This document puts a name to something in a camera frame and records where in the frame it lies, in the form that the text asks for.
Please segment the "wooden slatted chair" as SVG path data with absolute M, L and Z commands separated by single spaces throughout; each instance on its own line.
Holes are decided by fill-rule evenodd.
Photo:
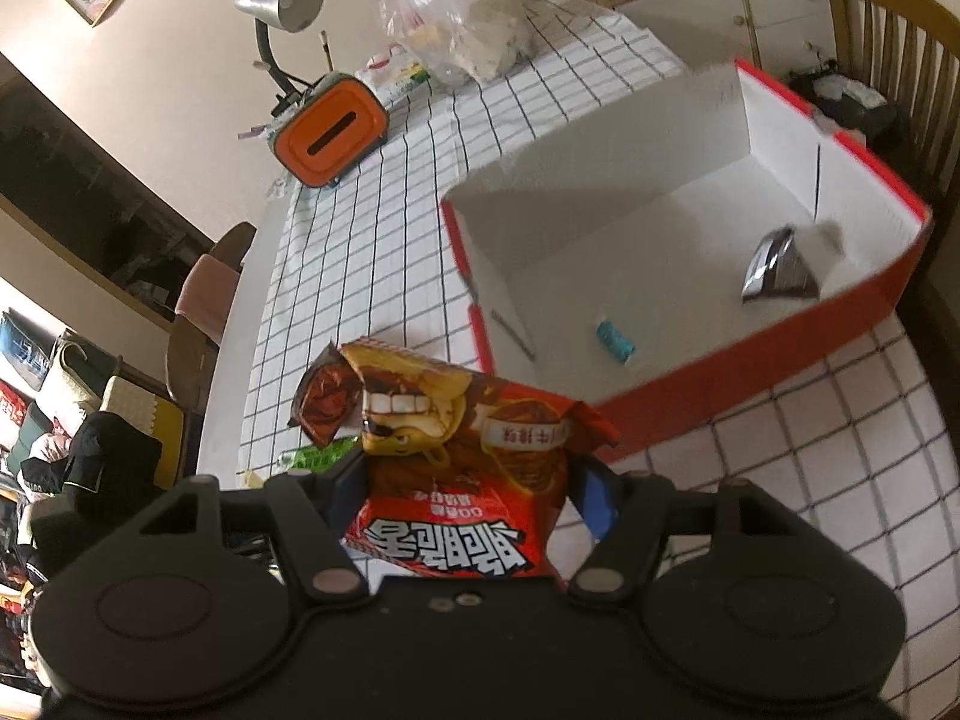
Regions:
M 830 0 L 836 61 L 896 109 L 914 174 L 958 195 L 958 18 L 935 0 Z

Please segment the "clear plastic bag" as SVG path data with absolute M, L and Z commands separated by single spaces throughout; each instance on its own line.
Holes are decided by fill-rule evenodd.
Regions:
M 381 0 L 379 21 L 446 86 L 489 85 L 534 52 L 523 0 Z

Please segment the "dark crinkled snack packet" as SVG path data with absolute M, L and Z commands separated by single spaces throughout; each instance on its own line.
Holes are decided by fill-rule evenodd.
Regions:
M 796 230 L 784 226 L 761 239 L 748 262 L 743 302 L 757 299 L 818 299 L 820 286 L 796 244 Z

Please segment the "white sideboard cabinet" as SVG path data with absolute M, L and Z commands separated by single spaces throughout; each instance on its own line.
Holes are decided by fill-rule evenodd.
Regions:
M 828 0 L 610 0 L 692 68 L 743 59 L 776 76 L 836 57 Z

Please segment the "black jacket on chair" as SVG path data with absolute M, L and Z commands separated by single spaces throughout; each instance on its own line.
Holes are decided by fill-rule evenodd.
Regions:
M 117 527 L 155 502 L 163 446 L 116 413 L 96 411 L 70 439 L 65 455 L 49 460 L 39 450 L 21 461 L 26 491 L 68 500 L 86 522 Z

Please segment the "red white cardboard box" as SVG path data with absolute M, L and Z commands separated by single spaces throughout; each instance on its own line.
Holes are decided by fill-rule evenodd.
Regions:
M 680 436 L 884 320 L 931 210 L 745 62 L 628 94 L 444 195 L 483 371 L 585 401 L 617 454 Z M 766 234 L 796 230 L 818 299 L 743 302 Z M 636 346 L 622 366 L 596 337 Z

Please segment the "silver desk lamp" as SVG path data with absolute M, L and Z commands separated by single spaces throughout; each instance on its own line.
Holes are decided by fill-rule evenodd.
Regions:
M 319 16 L 324 0 L 233 0 L 233 5 L 254 18 L 259 67 L 267 71 L 280 90 L 272 114 L 281 114 L 301 99 L 301 91 L 295 78 L 278 65 L 270 44 L 270 31 L 296 34 L 308 29 Z

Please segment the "checkered white tablecloth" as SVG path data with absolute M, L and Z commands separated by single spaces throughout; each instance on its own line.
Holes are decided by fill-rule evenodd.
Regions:
M 301 447 L 288 421 L 326 344 L 361 337 L 583 400 L 613 461 L 683 489 L 745 475 L 907 610 L 885 686 L 958 704 L 958 468 L 893 308 L 924 203 L 743 62 L 690 73 L 583 0 L 527 10 L 505 78 L 423 86 L 329 188 L 290 182 L 249 266 L 263 298 L 238 476 Z

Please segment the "wooden chair with pink cushion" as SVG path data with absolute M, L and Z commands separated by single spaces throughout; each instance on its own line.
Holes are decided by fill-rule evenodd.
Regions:
M 242 262 L 256 232 L 253 224 L 243 221 L 231 227 L 210 252 L 200 255 L 174 307 L 166 349 L 167 391 L 181 408 L 195 415 L 205 411 Z

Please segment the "red cartoon snack bag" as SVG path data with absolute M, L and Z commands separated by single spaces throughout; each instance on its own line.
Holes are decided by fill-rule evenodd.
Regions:
M 465 367 L 358 340 L 368 495 L 353 550 L 430 577 L 550 574 L 568 461 L 619 442 L 596 408 Z

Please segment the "small teal candy packet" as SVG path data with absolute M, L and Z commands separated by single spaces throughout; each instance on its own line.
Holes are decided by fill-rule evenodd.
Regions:
M 622 366 L 626 366 L 635 356 L 635 343 L 607 317 L 597 322 L 596 337 L 602 348 Z

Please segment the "brown foil snack packet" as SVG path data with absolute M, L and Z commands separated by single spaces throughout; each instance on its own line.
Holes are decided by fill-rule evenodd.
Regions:
M 361 379 L 335 344 L 329 343 L 302 374 L 291 401 L 288 426 L 299 427 L 319 449 L 355 411 Z

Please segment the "orange teal tissue box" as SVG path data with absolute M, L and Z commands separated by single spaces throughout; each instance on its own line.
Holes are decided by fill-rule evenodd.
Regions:
M 324 187 L 340 181 L 387 137 L 389 114 L 356 76 L 334 71 L 270 135 L 275 158 L 299 182 Z

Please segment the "green snack packet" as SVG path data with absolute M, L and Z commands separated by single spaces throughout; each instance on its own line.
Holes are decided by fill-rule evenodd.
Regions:
M 324 473 L 332 468 L 337 461 L 342 460 L 356 445 L 355 436 L 341 437 L 332 440 L 325 447 L 304 445 L 281 457 L 281 465 L 285 470 L 308 470 L 311 473 Z

